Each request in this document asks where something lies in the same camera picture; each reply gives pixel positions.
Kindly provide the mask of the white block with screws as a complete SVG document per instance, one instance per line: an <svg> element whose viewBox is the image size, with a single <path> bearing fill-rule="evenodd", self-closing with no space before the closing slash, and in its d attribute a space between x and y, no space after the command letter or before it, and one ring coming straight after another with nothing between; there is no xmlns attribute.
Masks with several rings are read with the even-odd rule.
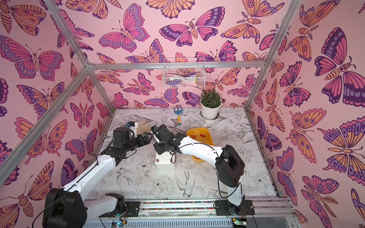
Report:
<svg viewBox="0 0 365 228"><path fill-rule="evenodd" d="M155 165L158 169L158 171L175 171L175 164L172 163L172 159L174 159L169 152L164 152L163 154L156 154L156 159L159 160L159 162L156 162L155 159Z"/></svg>

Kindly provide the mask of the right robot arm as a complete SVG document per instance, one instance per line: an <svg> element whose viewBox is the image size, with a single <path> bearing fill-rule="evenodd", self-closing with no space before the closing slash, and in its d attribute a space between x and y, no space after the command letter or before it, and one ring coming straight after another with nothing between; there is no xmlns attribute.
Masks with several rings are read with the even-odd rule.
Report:
<svg viewBox="0 0 365 228"><path fill-rule="evenodd" d="M227 188L227 196L223 196L221 189L218 189L220 197L226 199L226 206L221 209L234 215L254 214L242 193L241 182L245 164L232 146L227 144L225 147L217 147L199 142L182 133L174 135L164 125L155 129L152 136L156 141L154 149L156 166L159 169L163 165L173 169L177 154L197 157L215 167L218 187L223 184Z"/></svg>

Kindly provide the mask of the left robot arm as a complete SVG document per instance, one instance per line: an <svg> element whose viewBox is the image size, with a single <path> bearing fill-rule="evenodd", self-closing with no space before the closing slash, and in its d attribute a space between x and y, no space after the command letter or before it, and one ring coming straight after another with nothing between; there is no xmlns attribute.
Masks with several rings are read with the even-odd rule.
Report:
<svg viewBox="0 0 365 228"><path fill-rule="evenodd" d="M95 185L123 159L126 153L150 144L150 129L119 127L113 131L112 141L96 158L93 165L62 188L53 188L46 197L42 226L44 228L82 228L104 214L124 216L127 206L123 195L108 193L101 199L89 200Z"/></svg>

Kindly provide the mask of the yellow plastic tray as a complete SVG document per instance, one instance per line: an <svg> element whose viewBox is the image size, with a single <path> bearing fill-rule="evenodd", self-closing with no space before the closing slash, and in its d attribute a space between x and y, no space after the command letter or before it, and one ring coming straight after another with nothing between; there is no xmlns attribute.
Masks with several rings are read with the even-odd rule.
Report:
<svg viewBox="0 0 365 228"><path fill-rule="evenodd" d="M214 143L211 134L207 128L199 127L188 130L187 136L191 138L189 143L192 141L199 142L194 145L187 145L183 148L185 154L191 155L197 162L208 162L211 165L215 164L216 153L214 150Z"/></svg>

